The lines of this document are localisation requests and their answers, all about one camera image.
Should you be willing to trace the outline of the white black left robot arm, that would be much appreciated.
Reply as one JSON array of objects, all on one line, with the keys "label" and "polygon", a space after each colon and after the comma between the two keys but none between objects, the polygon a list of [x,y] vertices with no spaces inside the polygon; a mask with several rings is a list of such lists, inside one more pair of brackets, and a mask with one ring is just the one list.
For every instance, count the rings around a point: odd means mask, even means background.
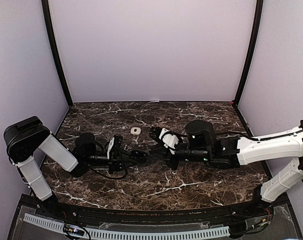
[{"label": "white black left robot arm", "polygon": [[35,153],[50,158],[74,178],[79,178],[96,166],[107,166],[109,174],[127,172],[129,164],[135,164],[134,153],[121,148],[122,138],[114,136],[106,145],[99,143],[95,135],[86,132],[75,140],[73,150],[68,149],[37,116],[29,117],[8,126],[3,133],[6,153],[24,183],[51,218],[62,214],[62,206],[53,199],[55,194],[37,163]]}]

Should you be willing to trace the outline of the black earbud charging case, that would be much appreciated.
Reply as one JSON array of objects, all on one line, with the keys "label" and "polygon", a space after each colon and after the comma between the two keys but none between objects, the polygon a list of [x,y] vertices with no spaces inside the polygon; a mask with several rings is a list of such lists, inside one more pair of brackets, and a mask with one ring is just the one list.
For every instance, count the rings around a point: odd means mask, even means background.
[{"label": "black earbud charging case", "polygon": [[140,164],[146,163],[147,158],[148,158],[148,153],[143,150],[135,149],[130,152],[130,159]]}]

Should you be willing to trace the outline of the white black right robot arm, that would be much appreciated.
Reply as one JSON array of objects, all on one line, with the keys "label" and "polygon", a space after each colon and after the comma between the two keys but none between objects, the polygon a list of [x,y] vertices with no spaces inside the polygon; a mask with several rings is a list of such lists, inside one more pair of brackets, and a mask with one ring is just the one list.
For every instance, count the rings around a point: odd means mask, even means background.
[{"label": "white black right robot arm", "polygon": [[254,190],[246,212],[257,217],[281,194],[303,182],[303,120],[290,130],[265,136],[218,139],[213,125],[193,120],[185,126],[186,134],[152,127],[149,136],[156,141],[150,154],[163,159],[176,170],[180,162],[200,162],[215,169],[233,169],[252,163],[291,158],[289,164],[269,181]]}]

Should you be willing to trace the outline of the white earbud charging case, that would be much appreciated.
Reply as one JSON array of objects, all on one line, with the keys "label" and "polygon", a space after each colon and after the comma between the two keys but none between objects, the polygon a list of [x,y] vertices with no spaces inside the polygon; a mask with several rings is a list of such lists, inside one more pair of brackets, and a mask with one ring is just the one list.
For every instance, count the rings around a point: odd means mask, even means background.
[{"label": "white earbud charging case", "polygon": [[132,127],[131,130],[130,130],[130,133],[132,135],[135,135],[135,136],[138,136],[140,135],[142,132],[141,128],[140,127]]}]

